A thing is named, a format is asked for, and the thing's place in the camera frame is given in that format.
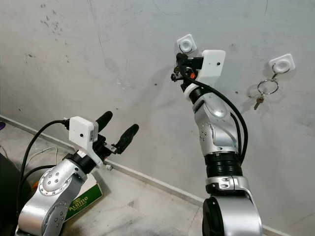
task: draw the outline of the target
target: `white bracket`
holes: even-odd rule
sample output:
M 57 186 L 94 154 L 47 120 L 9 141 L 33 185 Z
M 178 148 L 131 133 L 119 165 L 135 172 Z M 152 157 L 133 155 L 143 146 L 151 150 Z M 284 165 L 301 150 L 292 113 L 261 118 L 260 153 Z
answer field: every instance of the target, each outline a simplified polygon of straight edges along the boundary
M 70 118 L 69 141 L 74 143 L 81 157 L 88 155 L 97 166 L 103 165 L 102 160 L 93 150 L 93 142 L 97 141 L 98 123 L 82 117 Z
M 221 75 L 225 54 L 223 50 L 204 50 L 202 52 L 202 67 L 198 72 L 196 80 L 213 86 Z M 189 94 L 197 87 L 198 85 L 195 84 L 189 85 L 184 91 L 184 97 L 189 100 Z

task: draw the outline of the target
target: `key ring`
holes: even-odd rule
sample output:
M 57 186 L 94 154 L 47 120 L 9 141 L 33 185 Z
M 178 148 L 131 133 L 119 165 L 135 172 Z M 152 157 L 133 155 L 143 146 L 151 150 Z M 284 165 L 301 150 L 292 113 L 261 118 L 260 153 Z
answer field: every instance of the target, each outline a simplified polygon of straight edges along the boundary
M 263 85 L 264 83 L 266 83 L 266 82 L 276 83 L 276 85 L 277 85 L 276 89 L 273 90 L 273 91 L 271 91 L 271 92 L 263 92 L 263 91 L 261 91 L 261 90 L 259 89 L 259 87 L 260 87 L 261 85 Z M 275 81 L 275 80 L 263 80 L 263 81 L 260 81 L 260 83 L 257 85 L 257 90 L 258 90 L 258 92 L 260 92 L 260 94 L 263 95 L 263 96 L 264 96 L 264 95 L 271 95 L 271 94 L 275 93 L 278 89 L 279 89 L 279 84 L 278 84 L 278 82 Z
M 260 83 L 257 85 L 257 90 L 258 90 L 258 92 L 260 92 L 260 94 L 261 94 L 262 96 L 271 95 L 271 94 L 275 93 L 276 91 L 278 91 L 278 89 L 279 89 L 279 84 L 278 84 L 278 82 L 276 81 L 277 76 L 278 76 L 279 74 L 284 74 L 284 73 L 286 73 L 286 72 L 288 72 L 288 71 L 290 70 L 290 68 L 289 68 L 287 71 L 284 71 L 284 72 L 276 72 L 275 69 L 274 69 L 274 67 L 275 67 L 275 65 L 273 64 L 272 67 L 271 67 L 272 72 L 274 73 L 274 75 L 272 76 L 272 78 L 271 78 L 271 79 L 268 79 L 268 80 L 260 81 Z M 264 83 L 266 83 L 266 82 L 276 83 L 276 85 L 277 85 L 276 89 L 273 90 L 273 91 L 271 91 L 271 92 L 263 92 L 263 91 L 261 91 L 261 90 L 259 89 L 259 87 L 260 87 L 261 85 L 263 85 Z

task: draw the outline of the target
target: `keychain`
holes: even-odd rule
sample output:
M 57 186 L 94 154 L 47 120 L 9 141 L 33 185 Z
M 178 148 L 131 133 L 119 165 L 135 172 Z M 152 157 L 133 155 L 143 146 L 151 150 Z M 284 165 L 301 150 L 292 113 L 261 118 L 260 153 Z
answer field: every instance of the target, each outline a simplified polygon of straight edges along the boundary
M 290 70 L 290 68 L 289 68 L 288 70 L 286 70 L 286 71 L 284 71 L 284 72 L 275 72 L 274 66 L 275 66 L 275 65 L 272 66 L 272 71 L 274 72 L 274 75 L 272 76 L 272 78 L 271 78 L 271 79 L 267 79 L 267 80 L 262 80 L 262 81 L 260 81 L 259 84 L 257 85 L 257 90 L 258 90 L 258 92 L 260 93 L 260 96 L 259 96 L 259 97 L 257 98 L 257 100 L 256 100 L 256 104 L 255 104 L 255 106 L 254 106 L 254 110 L 257 110 L 258 106 L 259 106 L 261 103 L 263 103 L 263 101 L 264 101 L 266 95 L 271 95 L 271 94 L 275 93 L 276 91 L 278 91 L 278 89 L 279 89 L 279 83 L 276 81 L 277 76 L 278 76 L 279 74 L 284 74 L 284 73 L 286 73 L 286 72 L 288 72 L 288 71 Z M 270 92 L 264 92 L 263 90 L 261 90 L 261 89 L 259 88 L 259 87 L 261 87 L 263 84 L 266 84 L 266 83 L 268 83 L 268 82 L 275 83 L 275 84 L 276 84 L 276 88 L 275 88 L 274 90 L 270 91 Z

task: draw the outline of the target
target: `white cable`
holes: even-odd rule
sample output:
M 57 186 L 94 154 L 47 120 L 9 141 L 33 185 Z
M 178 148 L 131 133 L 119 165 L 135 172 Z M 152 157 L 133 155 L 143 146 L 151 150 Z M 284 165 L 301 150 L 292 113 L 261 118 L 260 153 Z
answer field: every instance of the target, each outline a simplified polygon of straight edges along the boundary
M 8 154 L 6 153 L 6 150 L 0 145 L 0 148 L 2 148 L 4 155 L 7 159 L 9 159 Z
M 37 155 L 39 155 L 39 154 L 41 154 L 41 153 L 43 153 L 43 152 L 45 152 L 45 151 L 47 151 L 47 150 L 52 149 L 52 148 L 55 148 L 55 149 L 56 149 L 56 152 L 55 152 L 55 165 L 57 165 L 57 153 L 58 153 L 58 148 L 57 148 L 56 146 L 52 146 L 52 147 L 48 147 L 48 148 L 46 148 L 46 149 L 43 149 L 43 150 L 41 150 L 41 151 L 38 151 L 38 152 L 34 153 L 34 154 L 29 158 L 29 161 L 26 163 L 26 166 L 28 166 L 28 164 L 30 163 L 30 161 L 31 161 L 34 157 L 36 157 Z
M 6 152 L 6 150 L 5 150 L 1 145 L 0 145 L 0 148 L 2 148 L 5 157 L 6 157 L 10 162 L 12 162 L 13 165 L 19 170 L 19 168 L 17 167 L 17 165 L 16 165 L 13 161 L 11 161 L 10 158 L 8 157 L 8 153 Z

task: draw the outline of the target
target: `green label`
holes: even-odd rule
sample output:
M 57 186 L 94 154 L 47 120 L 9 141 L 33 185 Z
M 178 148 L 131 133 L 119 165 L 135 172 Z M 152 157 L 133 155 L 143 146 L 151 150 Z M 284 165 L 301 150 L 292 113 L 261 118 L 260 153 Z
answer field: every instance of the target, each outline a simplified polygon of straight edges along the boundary
M 85 193 L 81 194 L 71 203 L 65 220 L 73 217 L 74 215 L 82 211 L 84 208 L 86 208 L 88 205 L 95 202 L 101 196 L 102 192 L 99 189 L 99 186 L 97 184 L 94 185 L 92 188 L 90 188 Z

